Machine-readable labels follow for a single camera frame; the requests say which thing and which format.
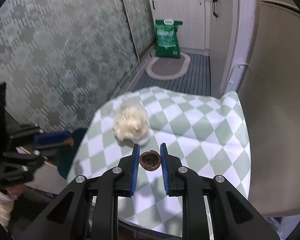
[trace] checkered cloth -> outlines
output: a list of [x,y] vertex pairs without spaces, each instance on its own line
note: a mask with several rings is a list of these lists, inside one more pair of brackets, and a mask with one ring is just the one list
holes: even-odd
[[[155,150],[166,143],[169,154],[180,158],[183,166],[199,175],[225,176],[245,197],[250,185],[250,144],[237,93],[220,100],[187,95],[159,87],[141,89],[119,96],[95,114],[68,175],[101,176],[131,155],[132,141],[114,137],[114,110],[124,98],[140,101],[149,115],[151,138],[140,152]],[[212,239],[211,220],[207,209]],[[165,194],[162,170],[139,167],[137,189],[132,198],[119,198],[118,216],[145,228],[182,235],[182,198]]]

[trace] wall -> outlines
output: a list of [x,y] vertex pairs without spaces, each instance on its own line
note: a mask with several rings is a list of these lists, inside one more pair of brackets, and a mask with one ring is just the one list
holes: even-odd
[[8,112],[49,130],[87,126],[137,64],[129,35],[121,0],[6,0],[0,82]]
[[141,55],[154,41],[154,26],[149,0],[124,0],[137,52]]

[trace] white cabinet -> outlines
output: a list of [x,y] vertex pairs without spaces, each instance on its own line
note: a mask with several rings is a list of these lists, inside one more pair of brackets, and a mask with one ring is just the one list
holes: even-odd
[[211,35],[210,35],[210,73],[211,96],[220,98],[226,76],[230,68],[227,62],[229,53],[233,52],[237,27],[238,0],[211,0]]
[[178,27],[177,37],[180,48],[193,49],[194,52],[208,49],[206,33],[210,32],[206,26],[206,7],[210,16],[210,0],[149,0],[154,20],[173,19],[182,21]]
[[258,0],[211,0],[211,95],[238,90],[256,37]]

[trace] black handle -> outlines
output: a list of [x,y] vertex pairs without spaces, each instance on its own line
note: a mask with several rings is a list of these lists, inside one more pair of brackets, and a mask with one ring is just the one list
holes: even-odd
[[212,14],[214,17],[218,18],[218,14],[216,13],[216,2],[218,2],[218,0],[212,0]]

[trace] dark teal cloth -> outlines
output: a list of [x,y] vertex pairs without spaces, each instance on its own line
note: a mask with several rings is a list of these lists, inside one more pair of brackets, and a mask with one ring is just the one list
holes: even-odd
[[78,151],[80,143],[86,132],[87,128],[78,128],[74,130],[74,132],[71,134],[71,137],[74,141],[74,146],[71,152],[66,154],[60,154],[58,160],[58,172],[64,179],[67,179],[70,167],[72,165],[72,161]]

